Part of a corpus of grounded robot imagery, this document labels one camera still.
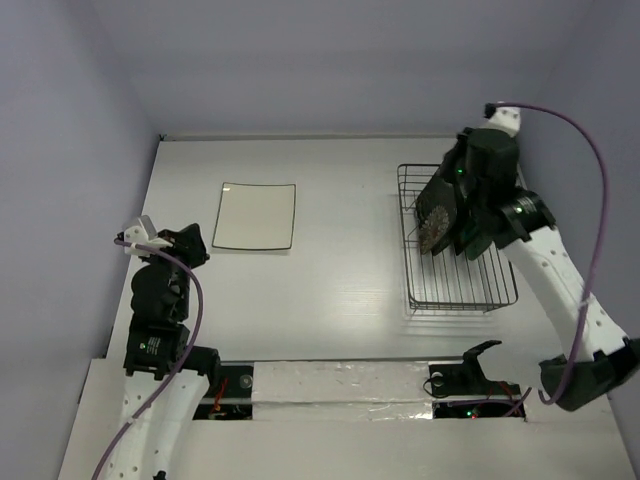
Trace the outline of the black floral square plate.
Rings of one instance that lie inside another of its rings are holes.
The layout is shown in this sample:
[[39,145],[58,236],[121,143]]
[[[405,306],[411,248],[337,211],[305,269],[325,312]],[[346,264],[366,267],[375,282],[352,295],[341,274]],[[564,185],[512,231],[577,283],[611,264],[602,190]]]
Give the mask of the black floral square plate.
[[434,176],[415,201],[418,240],[422,255],[432,253],[445,238],[457,216],[454,186]]

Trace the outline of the black wire dish rack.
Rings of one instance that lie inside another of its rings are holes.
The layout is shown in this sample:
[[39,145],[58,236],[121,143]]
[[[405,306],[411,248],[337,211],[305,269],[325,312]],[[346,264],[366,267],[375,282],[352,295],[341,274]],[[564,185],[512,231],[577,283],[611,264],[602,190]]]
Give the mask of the black wire dish rack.
[[494,246],[475,260],[451,246],[436,255],[420,251],[417,199],[436,170],[434,164],[401,164],[396,170],[409,312],[487,313],[515,304],[514,269]]

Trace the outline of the teal brown-rimmed square plate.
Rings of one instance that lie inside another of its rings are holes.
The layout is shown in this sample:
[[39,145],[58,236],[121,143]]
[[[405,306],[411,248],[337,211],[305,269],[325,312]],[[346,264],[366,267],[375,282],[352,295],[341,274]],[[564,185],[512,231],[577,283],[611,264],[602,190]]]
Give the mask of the teal brown-rimmed square plate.
[[469,205],[461,200],[457,205],[457,215],[451,230],[451,238],[456,256],[464,255],[469,261],[478,259],[493,243],[487,233],[487,223],[491,213],[483,206]]

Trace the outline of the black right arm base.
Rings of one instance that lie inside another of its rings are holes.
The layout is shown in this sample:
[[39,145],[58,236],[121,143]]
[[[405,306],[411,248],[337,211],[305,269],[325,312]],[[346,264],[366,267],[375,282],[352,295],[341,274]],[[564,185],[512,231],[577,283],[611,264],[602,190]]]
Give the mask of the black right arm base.
[[485,341],[467,350],[459,363],[429,365],[422,388],[433,400],[435,419],[526,418],[520,386],[489,380],[481,369],[479,356],[500,344]]

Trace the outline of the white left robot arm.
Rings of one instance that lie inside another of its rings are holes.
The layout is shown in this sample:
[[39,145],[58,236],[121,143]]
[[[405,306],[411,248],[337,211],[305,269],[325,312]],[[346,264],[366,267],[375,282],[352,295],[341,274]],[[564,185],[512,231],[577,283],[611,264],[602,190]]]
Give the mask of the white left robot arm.
[[197,406],[221,383],[218,351],[196,344],[204,292],[194,270],[210,256],[198,224],[158,231],[146,215],[114,242],[144,265],[131,280],[121,425],[92,476],[173,479]]

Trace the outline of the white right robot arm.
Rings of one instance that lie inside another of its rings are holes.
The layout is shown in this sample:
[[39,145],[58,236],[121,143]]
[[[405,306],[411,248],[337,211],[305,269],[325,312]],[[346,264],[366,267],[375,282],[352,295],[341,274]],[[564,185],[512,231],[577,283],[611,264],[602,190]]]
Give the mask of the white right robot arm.
[[465,128],[419,196],[420,249],[478,258],[495,246],[519,270],[561,345],[533,362],[534,385],[573,412],[639,370],[639,341],[617,325],[566,251],[541,197],[518,185],[515,135]]

